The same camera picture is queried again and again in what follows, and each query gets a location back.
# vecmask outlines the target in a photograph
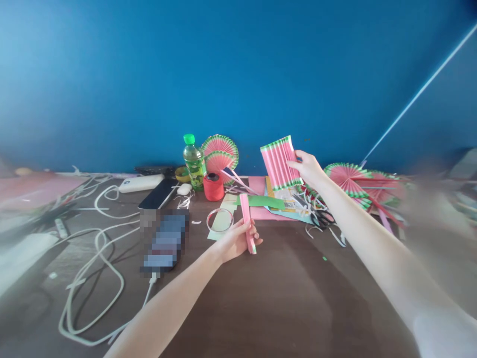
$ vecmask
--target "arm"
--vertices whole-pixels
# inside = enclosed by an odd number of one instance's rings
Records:
[[[157,358],[174,338],[215,271],[246,250],[245,232],[249,230],[256,245],[263,242],[254,224],[253,219],[251,224],[242,219],[232,226],[139,311],[105,357]]]
[[[476,321],[441,290],[406,246],[328,178],[314,156],[296,154],[303,162],[288,165],[323,197],[346,239],[414,334],[421,354],[425,350],[426,355],[450,357],[456,347],[475,342]]]

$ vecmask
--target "black scissors handle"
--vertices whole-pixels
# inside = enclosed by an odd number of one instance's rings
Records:
[[[329,212],[325,210],[314,210],[313,213],[310,215],[312,223],[319,227],[327,227],[329,225],[335,224],[336,221]]]

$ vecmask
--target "green tea drink bottle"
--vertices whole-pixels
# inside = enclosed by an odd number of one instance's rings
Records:
[[[193,134],[184,135],[184,142],[187,144],[184,148],[184,160],[189,171],[190,183],[194,190],[204,191],[205,170],[204,156],[195,146],[195,137]]]

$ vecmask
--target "wooden table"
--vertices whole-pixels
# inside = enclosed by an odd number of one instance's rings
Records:
[[[102,200],[100,206],[110,207],[111,215],[127,215],[145,196],[121,194],[118,201]],[[81,199],[79,206],[91,207],[94,199]],[[219,205],[202,193],[194,197],[190,222],[202,222],[190,224],[185,255],[158,281],[157,291],[214,243],[207,239],[205,220]],[[239,209],[235,220],[240,218]],[[82,212],[66,224],[76,232],[120,222]],[[135,225],[111,230],[109,236],[114,239]],[[342,248],[329,230],[313,230],[311,239],[302,222],[264,220],[256,226],[264,239],[257,255],[245,253],[217,271],[161,357],[418,357],[411,334],[350,246]],[[126,287],[113,308],[85,333],[88,339],[114,331],[142,306],[148,280],[139,275],[143,253],[136,234],[108,251]],[[0,302],[1,357],[105,354],[108,345],[82,346],[61,336],[57,327],[66,286],[95,253],[94,235],[48,252]],[[58,277],[49,278],[52,272]],[[118,289],[117,276],[98,261],[74,300],[76,327],[96,317]]]

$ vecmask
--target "red thread spool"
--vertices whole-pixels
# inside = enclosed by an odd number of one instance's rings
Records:
[[[208,201],[219,201],[225,195],[224,181],[217,173],[208,173],[204,177],[204,192]]]

